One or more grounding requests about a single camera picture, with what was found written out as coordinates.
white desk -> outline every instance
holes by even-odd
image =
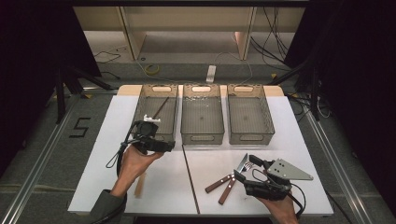
[[[135,96],[114,96],[98,134],[84,174],[69,206],[74,213],[88,213],[102,189],[111,189],[116,180],[115,167],[106,164],[117,152],[130,124],[137,103]],[[223,115],[226,120],[226,98],[223,97]],[[137,216],[268,216],[269,211],[256,199],[247,196],[243,185],[236,182],[224,205],[218,204],[226,185],[210,193],[205,188],[230,173],[245,153],[263,160],[284,159],[314,177],[313,181],[292,181],[303,189],[307,201],[304,215],[328,216],[332,208],[318,178],[314,164],[286,97],[267,97],[276,134],[269,146],[230,146],[228,126],[221,146],[184,146],[191,172],[189,179],[186,159],[181,145],[180,120],[177,117],[177,144],[147,170],[140,198],[134,196],[136,182],[128,191],[125,213]],[[197,204],[192,193],[195,190]],[[293,195],[303,202],[302,194],[293,189]]]

